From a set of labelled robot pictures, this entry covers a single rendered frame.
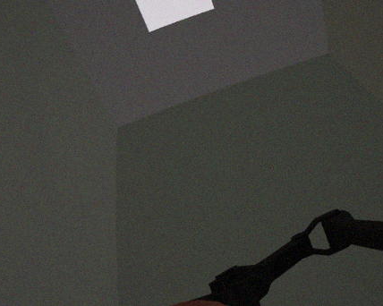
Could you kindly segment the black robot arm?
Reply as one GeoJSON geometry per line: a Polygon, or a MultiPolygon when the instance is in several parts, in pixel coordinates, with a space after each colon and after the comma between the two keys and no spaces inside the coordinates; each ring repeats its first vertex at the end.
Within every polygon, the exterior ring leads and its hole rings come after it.
{"type": "Polygon", "coordinates": [[[332,255],[351,244],[383,251],[383,222],[355,220],[352,215],[339,209],[315,217],[302,233],[259,263],[233,266],[209,284],[211,294],[192,301],[220,302],[226,306],[261,306],[260,299],[269,291],[271,283],[282,276],[301,259],[311,255],[332,255]],[[313,249],[310,232],[322,223],[329,247],[313,249]]]}

